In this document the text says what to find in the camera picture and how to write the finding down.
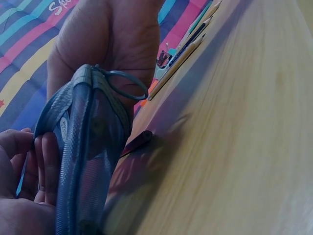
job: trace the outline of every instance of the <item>gray mesh pouch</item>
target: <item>gray mesh pouch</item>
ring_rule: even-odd
[[[107,77],[112,74],[83,65],[49,100],[37,122],[35,137],[54,132],[62,156],[58,235],[92,235],[100,229],[110,180],[132,129],[128,113],[111,93]]]

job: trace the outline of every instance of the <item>wood grain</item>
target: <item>wood grain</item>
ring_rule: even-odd
[[[134,120],[156,134],[112,179],[108,235],[313,234],[311,0],[223,0]]]

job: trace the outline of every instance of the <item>fingernail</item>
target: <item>fingernail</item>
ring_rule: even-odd
[[[25,132],[31,132],[31,129],[29,127],[22,129],[21,131],[25,131]]]

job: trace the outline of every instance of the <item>finger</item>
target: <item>finger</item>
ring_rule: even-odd
[[[25,131],[7,130],[0,133],[0,147],[9,159],[20,153],[26,153],[32,147],[33,134]]]
[[[56,205],[60,175],[58,142],[53,133],[46,133],[42,140],[45,163],[45,202]]]
[[[31,150],[27,154],[26,168],[21,191],[18,198],[25,198],[34,201],[38,190],[38,164],[36,153]]]
[[[31,132],[30,128],[24,128],[22,129],[22,131],[29,132],[29,133]],[[15,178],[18,181],[18,183],[22,175],[22,170],[25,164],[25,160],[26,160],[26,153],[17,154],[11,159],[11,164],[13,167]]]
[[[39,136],[35,139],[35,151],[37,156],[37,164],[38,164],[38,178],[39,178],[39,190],[35,197],[35,202],[44,202],[45,201],[45,163],[43,156],[43,145],[42,145],[43,137]]]

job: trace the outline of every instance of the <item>pencil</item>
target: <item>pencil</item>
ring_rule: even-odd
[[[203,16],[203,22],[208,20],[215,12],[216,10],[220,7],[222,1],[218,2],[217,4],[215,4],[214,6],[210,7],[208,9],[208,11],[206,12],[206,14]],[[201,27],[202,24],[199,24],[196,26],[196,28],[194,30],[198,30]],[[189,34],[189,36],[187,37],[186,41],[188,41],[190,38],[192,37],[191,34]]]
[[[193,43],[191,43],[186,50],[182,53],[179,59],[174,63],[169,70],[163,75],[163,77],[159,80],[155,88],[149,94],[147,100],[151,101],[153,97],[161,90],[161,88],[165,85],[165,83],[171,78],[171,76],[178,70],[178,68],[185,62],[185,60],[191,55],[191,53],[200,45],[200,43],[204,39],[204,35],[196,39]]]
[[[185,43],[183,48],[171,59],[171,61],[168,64],[168,67],[171,67],[175,61],[180,57],[180,55],[186,50],[186,48],[194,41],[195,38],[199,36],[199,34],[202,33],[202,31],[210,24],[212,20],[212,17],[207,19],[205,22],[201,24],[201,26],[198,28],[196,32],[193,33],[193,35],[190,37],[190,39]]]
[[[181,39],[181,41],[179,42],[179,46],[176,48],[177,51],[179,51],[181,45],[183,42],[186,41],[187,37],[194,31],[194,29],[196,28],[196,26],[199,24],[199,22],[201,21],[201,19],[203,18],[203,16],[205,15],[205,13],[207,12],[207,10],[209,9],[209,7],[211,6],[213,1],[210,1],[207,6],[203,9],[203,11],[201,12],[201,14],[192,22],[192,24],[190,24],[187,32],[185,33],[185,35],[183,36],[183,38]]]
[[[201,19],[205,16],[206,12],[208,11],[209,7],[211,6],[213,1],[210,1],[207,6],[205,7],[205,9],[201,12],[200,16],[197,18],[197,20],[193,23],[191,29],[189,29],[189,34],[192,33],[192,31],[194,31],[194,29],[197,27],[197,25],[199,24],[199,22],[201,21]]]

